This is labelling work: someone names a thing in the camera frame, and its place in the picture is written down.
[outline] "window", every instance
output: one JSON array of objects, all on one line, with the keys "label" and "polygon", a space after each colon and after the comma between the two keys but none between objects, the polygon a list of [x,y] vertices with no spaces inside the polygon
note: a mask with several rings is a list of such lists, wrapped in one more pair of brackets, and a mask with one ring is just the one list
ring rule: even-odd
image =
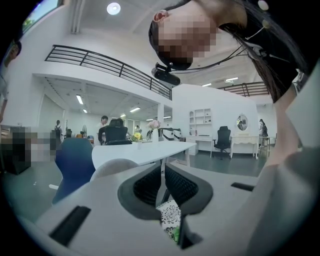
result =
[{"label": "window", "polygon": [[42,17],[61,6],[63,3],[62,0],[43,0],[40,2],[36,8],[30,13],[28,18],[22,24],[22,32],[25,33],[30,29],[38,20]]}]

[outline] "oval mirror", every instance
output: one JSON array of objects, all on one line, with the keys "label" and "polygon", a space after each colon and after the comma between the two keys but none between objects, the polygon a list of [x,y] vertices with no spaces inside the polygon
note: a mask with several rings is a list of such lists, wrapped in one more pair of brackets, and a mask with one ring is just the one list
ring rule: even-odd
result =
[{"label": "oval mirror", "polygon": [[248,128],[248,119],[244,114],[239,115],[236,125],[241,131],[245,131]]}]

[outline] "blue chair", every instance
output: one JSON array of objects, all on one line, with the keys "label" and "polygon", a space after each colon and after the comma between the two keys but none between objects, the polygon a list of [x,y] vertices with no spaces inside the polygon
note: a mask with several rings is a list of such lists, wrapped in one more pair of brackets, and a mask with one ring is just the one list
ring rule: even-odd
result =
[{"label": "blue chair", "polygon": [[88,183],[95,167],[92,162],[93,147],[86,138],[66,138],[56,151],[55,163],[62,181],[52,204],[56,204],[73,191]]}]

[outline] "white ceiling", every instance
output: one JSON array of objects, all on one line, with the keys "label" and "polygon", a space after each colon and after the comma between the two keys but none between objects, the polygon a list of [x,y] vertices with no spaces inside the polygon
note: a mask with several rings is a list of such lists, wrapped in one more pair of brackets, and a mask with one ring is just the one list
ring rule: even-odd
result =
[{"label": "white ceiling", "polygon": [[[121,6],[121,11],[117,15],[110,15],[106,9],[108,4],[117,2]],[[86,0],[81,16],[80,31],[87,28],[99,29],[108,34],[111,31],[122,31],[126,36],[139,37],[139,39],[149,44],[148,30],[156,11],[168,7],[179,0]],[[191,68],[198,68],[220,61],[230,55],[237,47],[238,43],[226,32],[220,31],[216,37],[215,45],[212,45],[210,52],[205,52],[203,57],[194,58]],[[141,52],[144,48],[138,47],[136,51]],[[154,63],[159,61],[155,54]],[[225,80],[232,77],[239,77],[237,83],[250,83],[251,77],[256,73],[251,61],[246,56],[235,57],[221,65],[204,71],[178,75],[182,83],[203,85],[212,83],[212,87],[223,87],[229,84],[216,84],[215,81]]]},{"label": "white ceiling", "polygon": [[[89,114],[107,115],[118,118],[126,114],[126,118],[145,121],[155,118],[158,105],[154,102],[108,88],[103,88],[81,80],[45,77],[45,82],[51,86],[62,100],[76,112],[86,109]],[[76,95],[81,95],[83,105],[78,102]],[[172,109],[165,106],[164,116],[172,116]]]}]

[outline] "balcony railing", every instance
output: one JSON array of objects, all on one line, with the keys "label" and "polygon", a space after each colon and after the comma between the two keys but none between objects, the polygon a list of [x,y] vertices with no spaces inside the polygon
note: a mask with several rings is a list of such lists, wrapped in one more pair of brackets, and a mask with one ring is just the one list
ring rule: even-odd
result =
[{"label": "balcony railing", "polygon": [[220,87],[219,89],[230,93],[238,94],[244,97],[269,94],[264,82],[249,82],[235,84],[226,87]]},{"label": "balcony railing", "polygon": [[45,58],[45,61],[68,63],[103,71],[131,81],[139,86],[160,94],[169,100],[172,100],[171,88],[158,82],[151,76],[143,73],[133,66],[94,51],[54,44],[49,55]]}]

